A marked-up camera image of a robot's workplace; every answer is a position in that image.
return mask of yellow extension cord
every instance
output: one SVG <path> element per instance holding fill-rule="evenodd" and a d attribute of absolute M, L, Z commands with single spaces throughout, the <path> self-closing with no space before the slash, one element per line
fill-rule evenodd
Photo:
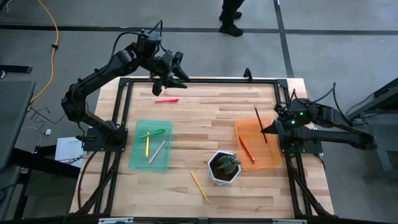
<path fill-rule="evenodd" d="M 57 23 L 55 22 L 55 19 L 52 17 L 52 15 L 51 15 L 51 13 L 50 13 L 50 11 L 44 6 L 44 4 L 42 3 L 42 1 L 41 0 L 38 0 L 38 2 L 43 6 L 43 8 L 44 8 L 44 10 L 47 12 L 47 14 L 50 16 L 50 18 L 51 18 L 51 20 L 52 20 L 52 22 L 53 22 L 53 24 L 54 24 L 54 27 L 55 27 L 55 32 L 56 32 L 56 34 L 57 34 L 57 38 L 55 39 L 55 45 L 57 45 L 58 46 L 58 37 L 59 37 L 59 34 L 58 34 L 58 27 L 57 27 Z M 52 49 L 52 54 L 51 54 L 51 77 L 50 77 L 50 80 L 49 80 L 49 82 L 46 84 L 46 86 L 42 89 L 42 91 L 40 91 L 40 93 L 39 94 L 37 94 L 35 97 L 33 97 L 32 99 L 31 99 L 31 101 L 30 101 L 30 103 L 32 104 L 49 86 L 50 86 L 50 84 L 51 84 L 51 82 L 52 82 L 52 78 L 53 78 L 53 76 L 54 76 L 54 56 L 55 56 L 55 51 L 56 51 L 56 49 L 55 48 L 53 48 Z"/>

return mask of pink marker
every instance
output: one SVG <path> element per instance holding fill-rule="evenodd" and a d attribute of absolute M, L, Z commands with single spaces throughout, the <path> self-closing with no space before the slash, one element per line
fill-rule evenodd
<path fill-rule="evenodd" d="M 155 100 L 155 103 L 178 102 L 178 99 Z"/>

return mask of orange pencil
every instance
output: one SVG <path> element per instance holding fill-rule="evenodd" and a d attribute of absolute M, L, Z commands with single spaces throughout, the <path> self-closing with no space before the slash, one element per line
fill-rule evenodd
<path fill-rule="evenodd" d="M 245 145 L 245 143 L 243 142 L 242 138 L 240 136 L 239 137 L 239 142 L 241 143 L 243 149 L 246 151 L 246 154 L 249 156 L 251 162 L 254 164 L 254 157 L 253 155 L 250 153 L 248 147 Z"/>

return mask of black pants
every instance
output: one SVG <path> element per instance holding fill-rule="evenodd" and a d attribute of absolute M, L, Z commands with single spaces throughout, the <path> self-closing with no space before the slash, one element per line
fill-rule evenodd
<path fill-rule="evenodd" d="M 234 23 L 234 14 L 241 7 L 244 0 L 224 0 L 223 2 L 223 26 Z"/>

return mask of potted plant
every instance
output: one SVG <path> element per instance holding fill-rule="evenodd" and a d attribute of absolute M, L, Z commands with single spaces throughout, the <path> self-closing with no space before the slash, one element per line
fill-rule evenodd
<path fill-rule="evenodd" d="M 207 162 L 209 178 L 217 185 L 230 184 L 241 171 L 240 163 L 236 154 L 217 151 Z"/>

